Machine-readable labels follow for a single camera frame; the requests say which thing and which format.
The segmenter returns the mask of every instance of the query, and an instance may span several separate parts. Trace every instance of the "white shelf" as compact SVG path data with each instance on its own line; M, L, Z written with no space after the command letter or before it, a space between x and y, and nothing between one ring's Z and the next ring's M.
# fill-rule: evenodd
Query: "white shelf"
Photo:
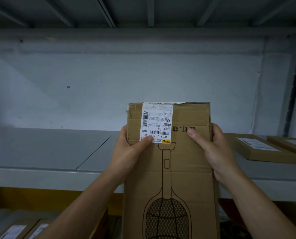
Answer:
M27 136L23 133L29 133L30 136L35 131L40 132L42 129L28 129L28 128L8 128L11 132L12 137L0 136L0 149L8 150L6 144L11 146L15 144L20 146L21 138ZM51 129L44 129L43 132L47 132ZM36 189L54 189L54 190L73 190L83 191L86 187L94 181L103 169L109 164L114 144L118 137L118 133L107 132L109 138L103 140L102 144L94 143L98 140L99 131L87 131L88 135L82 138L82 134L85 131L82 130L52 130L54 132L52 137L61 139L61 137L67 136L69 132L74 131L74 136L70 136L70 139L66 139L65 146L58 146L58 148L50 150L48 152L49 158L44 160L44 168L32 168L30 166L23 166L24 161L30 158L31 160L37 160L35 152L31 149L30 153L17 153L16 156L12 153L8 153L8 157L5 157L6 151L0 151L0 187L19 187L19 188L36 188ZM34 139L36 144L31 145L38 148L38 144L41 141L37 138ZM45 141L45 138L50 136L40 136L43 139L44 144L50 144ZM83 148L78 148L76 144L84 139L83 142L90 145L91 149L87 146L87 153ZM63 149L74 148L76 151L71 151L71 154L76 156L76 160L71 157L70 160L65 159L66 157L59 156L63 154ZM17 151L26 151L25 148L17 148ZM282 163L271 163L261 161L251 161L242 157L240 154L235 152L236 160L240 167L245 173L272 199L278 201L295 201L296 202L296 164L282 164ZM120 185L116 193L123 193L123 185ZM220 186L220 197L231 198L230 194L225 188Z

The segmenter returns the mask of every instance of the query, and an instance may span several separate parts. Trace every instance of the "metal shelf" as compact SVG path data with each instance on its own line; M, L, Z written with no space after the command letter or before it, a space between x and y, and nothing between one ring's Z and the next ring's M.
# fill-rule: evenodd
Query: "metal shelf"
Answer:
M106 168L118 137L114 131L61 129L0 128L0 133L0 187L74 191L86 189ZM29 150L26 148L28 138L32 146ZM61 140L60 146L52 144L55 139ZM251 161L237 152L235 157L245 173L272 200L296 202L296 163ZM115 192L123 193L123 185ZM222 185L220 197L231 198Z

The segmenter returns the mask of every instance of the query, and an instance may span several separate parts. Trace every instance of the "fly swatter illustration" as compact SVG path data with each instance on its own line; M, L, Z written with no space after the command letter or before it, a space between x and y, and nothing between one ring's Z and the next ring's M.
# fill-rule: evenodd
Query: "fly swatter illustration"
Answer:
M144 211L143 239L191 239L191 215L187 204L171 187L171 151L176 143L158 143L162 150L162 187Z

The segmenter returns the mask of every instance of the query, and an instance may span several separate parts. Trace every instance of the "right hand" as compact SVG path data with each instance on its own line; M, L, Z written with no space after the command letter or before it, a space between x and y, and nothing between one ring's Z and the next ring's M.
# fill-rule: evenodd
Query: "right hand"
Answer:
M242 174L242 170L234 160L233 152L225 136L217 124L212 123L213 142L206 140L195 130L189 128L188 135L204 150L209 164L214 170L215 178L222 184L230 176Z

